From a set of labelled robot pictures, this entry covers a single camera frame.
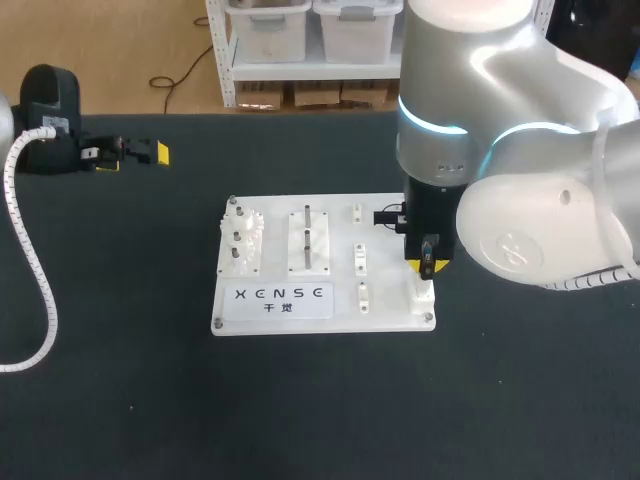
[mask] cable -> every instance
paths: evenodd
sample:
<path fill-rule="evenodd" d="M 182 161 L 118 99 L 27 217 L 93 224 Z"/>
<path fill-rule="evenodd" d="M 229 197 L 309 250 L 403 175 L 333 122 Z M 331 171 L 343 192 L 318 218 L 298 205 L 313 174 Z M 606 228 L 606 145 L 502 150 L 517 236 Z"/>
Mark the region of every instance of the cable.
<path fill-rule="evenodd" d="M 193 21 L 193 24 L 196 27 L 208 27 L 209 19 L 207 17 L 198 17 Z M 202 60 L 205 57 L 205 55 L 209 53 L 211 50 L 213 50 L 213 44 L 207 47 L 207 49 L 204 52 L 202 52 L 198 56 L 198 58 L 196 58 L 196 60 L 191 64 L 191 67 L 189 67 L 189 70 L 187 70 L 187 73 L 185 73 L 184 76 L 177 82 L 175 82 L 173 78 L 166 77 L 164 75 L 159 75 L 157 77 L 152 77 L 149 79 L 149 86 L 151 88 L 168 88 L 169 89 L 169 92 L 167 93 L 167 96 L 164 99 L 164 110 L 162 113 L 164 113 L 165 115 L 167 114 L 167 108 L 169 107 L 169 99 L 171 98 L 171 95 L 173 95 L 173 91 L 176 89 L 176 87 L 180 85 L 182 82 L 184 82 L 189 75 L 191 75 L 191 72 L 193 71 L 194 68 L 196 68 L 196 65 L 198 64 L 198 62 Z M 167 82 L 167 83 L 159 84 L 158 83 L 159 81 Z"/>
<path fill-rule="evenodd" d="M 0 365 L 0 373 L 20 372 L 33 367 L 36 363 L 42 360 L 47 353 L 49 353 L 58 333 L 58 311 L 56 309 L 56 302 L 53 298 L 53 292 L 51 291 L 47 277 L 42 269 L 42 265 L 40 264 L 40 260 L 33 249 L 27 230 L 22 222 L 22 216 L 20 215 L 20 209 L 18 208 L 14 179 L 18 157 L 24 147 L 34 140 L 53 138 L 56 138 L 56 129 L 53 127 L 41 127 L 34 130 L 24 131 L 11 146 L 7 155 L 7 160 L 4 164 L 4 198 L 7 202 L 9 218 L 11 219 L 11 223 L 13 223 L 13 228 L 18 237 L 18 241 L 20 242 L 20 246 L 22 247 L 22 251 L 27 257 L 31 271 L 36 277 L 36 281 L 40 287 L 40 293 L 42 294 L 42 299 L 44 300 L 44 304 L 47 308 L 48 329 L 44 343 L 31 358 L 20 363 Z"/>
<path fill-rule="evenodd" d="M 583 275 L 581 277 L 572 278 L 564 282 L 548 283 L 546 285 L 540 285 L 540 287 L 546 290 L 558 290 L 572 292 L 574 290 L 585 290 L 588 288 L 603 287 L 605 285 L 611 285 L 613 283 L 626 282 L 633 280 L 629 271 L 622 268 L 615 268 L 613 270 L 605 270 L 602 272 L 592 273 L 590 275 Z"/>
<path fill-rule="evenodd" d="M 402 206 L 402 204 L 401 204 L 401 203 L 391 203 L 391 204 L 387 205 L 386 207 L 384 207 L 384 208 L 382 209 L 382 211 L 383 211 L 383 212 L 386 212 L 386 211 L 387 211 L 387 208 L 390 208 L 390 207 L 401 207 L 401 206 Z M 389 225 L 385 225 L 384 223 L 382 224 L 382 226 L 383 226 L 384 228 L 389 229 L 389 230 L 393 230 L 394 232 L 396 231 L 396 229 L 395 229 L 395 228 L 392 228 L 392 227 L 390 227 Z"/>

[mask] electrical cable on floor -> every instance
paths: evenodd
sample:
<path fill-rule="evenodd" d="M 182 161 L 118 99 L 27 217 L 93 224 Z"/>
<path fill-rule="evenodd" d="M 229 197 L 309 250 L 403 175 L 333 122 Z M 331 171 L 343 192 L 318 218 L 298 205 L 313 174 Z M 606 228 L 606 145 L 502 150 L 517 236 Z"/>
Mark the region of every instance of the electrical cable on floor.
<path fill-rule="evenodd" d="M 4 198 L 7 202 L 7 211 L 9 212 L 9 218 L 13 224 L 22 251 L 27 257 L 31 271 L 36 278 L 36 282 L 38 282 L 38 287 L 40 287 L 40 293 L 42 294 L 42 299 L 47 309 L 48 327 L 44 343 L 31 358 L 10 365 L 0 364 L 0 373 L 20 372 L 33 367 L 49 353 L 58 333 L 58 311 L 56 309 L 56 302 L 53 298 L 53 292 L 51 291 L 47 277 L 42 269 L 42 265 L 40 264 L 40 260 L 38 259 L 38 255 L 36 255 L 36 251 L 31 244 L 31 239 L 29 239 L 29 235 L 22 221 L 15 187 L 16 164 L 18 163 L 18 157 L 22 150 L 24 150 L 27 144 L 35 140 L 54 139 L 56 138 L 56 133 L 56 129 L 53 127 L 40 127 L 24 131 L 11 146 L 4 164 Z"/>
<path fill-rule="evenodd" d="M 193 24 L 196 27 L 208 27 L 209 26 L 209 19 L 207 17 L 198 17 L 193 21 Z M 189 70 L 187 70 L 187 73 L 185 73 L 184 76 L 180 80 L 178 80 L 177 82 L 174 81 L 173 78 L 166 77 L 164 75 L 159 75 L 157 77 L 152 77 L 152 78 L 149 79 L 149 86 L 151 88 L 168 88 L 169 89 L 169 91 L 167 92 L 167 96 L 164 99 L 164 110 L 163 110 L 163 113 L 165 115 L 167 114 L 167 109 L 169 108 L 169 99 L 171 98 L 171 95 L 173 95 L 173 91 L 182 82 L 184 82 L 189 75 L 191 75 L 191 72 L 196 67 L 196 65 L 198 65 L 198 62 L 200 62 L 200 60 L 202 60 L 205 57 L 205 55 L 207 53 L 209 53 L 211 50 L 213 50 L 213 44 L 210 45 L 209 47 L 207 47 L 207 49 L 204 52 L 202 52 L 198 56 L 198 58 L 196 58 L 196 60 L 191 64 L 191 67 L 189 67 Z"/>

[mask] black mat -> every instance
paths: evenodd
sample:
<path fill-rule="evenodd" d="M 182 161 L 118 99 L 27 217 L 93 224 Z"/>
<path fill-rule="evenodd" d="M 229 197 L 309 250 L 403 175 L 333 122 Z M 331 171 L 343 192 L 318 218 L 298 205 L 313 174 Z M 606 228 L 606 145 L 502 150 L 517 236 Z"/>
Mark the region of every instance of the black mat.
<path fill-rule="evenodd" d="M 637 479 L 640 286 L 574 294 L 460 254 L 428 334 L 214 338 L 229 194 L 394 192 L 393 115 L 103 117 L 171 169 L 26 177 L 60 313 L 0 377 L 0 479 Z M 0 221 L 0 358 L 44 335 Z"/>

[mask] white storage bin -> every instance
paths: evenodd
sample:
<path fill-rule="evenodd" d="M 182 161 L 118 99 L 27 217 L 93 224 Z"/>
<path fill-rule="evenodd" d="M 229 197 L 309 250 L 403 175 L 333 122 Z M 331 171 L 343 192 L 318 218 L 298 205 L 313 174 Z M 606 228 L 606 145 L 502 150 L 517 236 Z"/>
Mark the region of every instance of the white storage bin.
<path fill-rule="evenodd" d="M 238 8 L 226 11 L 248 63 L 301 62 L 306 51 L 307 10 L 311 0 L 287 7 Z"/>
<path fill-rule="evenodd" d="M 314 0 L 330 63 L 387 63 L 402 0 Z"/>

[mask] black device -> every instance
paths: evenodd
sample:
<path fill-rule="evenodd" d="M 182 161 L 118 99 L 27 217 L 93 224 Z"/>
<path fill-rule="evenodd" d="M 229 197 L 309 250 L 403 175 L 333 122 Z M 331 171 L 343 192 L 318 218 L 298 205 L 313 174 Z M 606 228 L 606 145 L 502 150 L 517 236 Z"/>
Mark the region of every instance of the black device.
<path fill-rule="evenodd" d="M 24 150 L 18 170 L 36 174 L 70 173 L 96 168 L 117 170 L 127 157 L 158 163 L 157 142 L 121 136 L 92 136 L 82 129 L 80 86 L 68 70 L 37 65 L 25 75 L 20 104 L 11 108 L 14 135 L 43 126 L 61 134 L 55 142 L 32 142 Z"/>

